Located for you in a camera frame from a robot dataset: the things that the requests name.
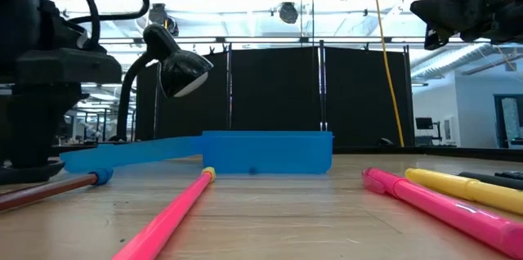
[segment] lamp shade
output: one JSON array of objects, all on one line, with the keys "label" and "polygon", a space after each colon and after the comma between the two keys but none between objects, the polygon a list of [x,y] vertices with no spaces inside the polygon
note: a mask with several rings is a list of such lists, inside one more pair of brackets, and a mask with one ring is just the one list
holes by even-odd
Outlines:
[{"label": "lamp shade", "polygon": [[160,85],[166,98],[185,96],[207,80],[212,64],[206,58],[184,50],[173,52],[160,62]]}]

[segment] ceiling pipe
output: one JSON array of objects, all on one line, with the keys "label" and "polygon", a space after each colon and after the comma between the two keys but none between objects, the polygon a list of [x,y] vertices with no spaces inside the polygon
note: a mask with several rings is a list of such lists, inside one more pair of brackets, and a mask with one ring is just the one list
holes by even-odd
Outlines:
[{"label": "ceiling pipe", "polygon": [[518,54],[507,55],[506,59],[503,58],[503,59],[497,60],[495,62],[491,62],[491,63],[482,65],[482,66],[474,68],[474,69],[470,69],[468,71],[463,72],[462,75],[464,75],[464,76],[473,75],[473,74],[480,73],[480,72],[488,70],[488,69],[492,69],[492,68],[500,66],[500,65],[507,65],[507,62],[512,63],[513,61],[517,61],[522,58],[523,58],[523,55],[518,55]]},{"label": "ceiling pipe", "polygon": [[[503,52],[507,50],[513,51],[513,49],[502,48]],[[497,52],[498,48],[489,43],[471,44],[458,50],[444,51],[433,56],[416,65],[414,69],[411,69],[410,74],[412,78],[434,78]]]},{"label": "ceiling pipe", "polygon": [[410,69],[413,69],[414,67],[417,67],[418,65],[423,63],[424,61],[428,61],[431,58],[441,54],[442,52],[446,52],[446,51],[448,51],[448,50],[446,50],[444,48],[438,48],[435,51],[430,51],[426,55],[420,56],[419,58],[417,58],[413,61],[410,61]]}]

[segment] wooden table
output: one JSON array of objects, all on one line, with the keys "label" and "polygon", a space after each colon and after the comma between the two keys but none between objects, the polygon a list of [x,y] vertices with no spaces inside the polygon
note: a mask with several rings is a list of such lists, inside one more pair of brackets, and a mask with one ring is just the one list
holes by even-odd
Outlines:
[{"label": "wooden table", "polygon": [[[523,170],[519,163],[476,159],[338,155],[322,176],[218,176],[160,258],[505,259],[399,200],[366,191],[360,173],[370,166],[400,174],[408,167],[444,173]],[[1,258],[110,259],[201,168],[199,158],[128,166],[107,186],[0,213]]]}]

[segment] pink marker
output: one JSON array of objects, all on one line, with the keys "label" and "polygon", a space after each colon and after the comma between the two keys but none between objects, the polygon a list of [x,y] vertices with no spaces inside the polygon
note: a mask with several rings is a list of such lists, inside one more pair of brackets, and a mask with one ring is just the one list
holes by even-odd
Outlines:
[{"label": "pink marker", "polygon": [[114,255],[113,260],[156,259],[190,207],[215,176],[214,168],[205,168],[202,175]]},{"label": "pink marker", "polygon": [[402,199],[512,258],[523,259],[523,224],[430,191],[377,168],[367,168],[361,176],[368,190]]}]

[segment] black partition panel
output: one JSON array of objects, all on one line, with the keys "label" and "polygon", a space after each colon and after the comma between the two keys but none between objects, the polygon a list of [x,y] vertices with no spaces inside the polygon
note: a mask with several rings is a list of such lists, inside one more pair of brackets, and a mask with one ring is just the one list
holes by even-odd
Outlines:
[{"label": "black partition panel", "polygon": [[234,130],[320,130],[318,48],[232,51]]},{"label": "black partition panel", "polygon": [[154,106],[156,103],[156,75],[158,65],[144,68],[136,77],[136,139],[154,138]]},{"label": "black partition panel", "polygon": [[[406,146],[414,146],[410,70],[403,53],[388,52]],[[399,145],[383,53],[325,48],[326,116],[334,147],[377,146],[380,138]]]},{"label": "black partition panel", "polygon": [[205,56],[214,64],[208,79],[184,97],[158,95],[156,138],[198,136],[204,130],[226,130],[227,53]]}]

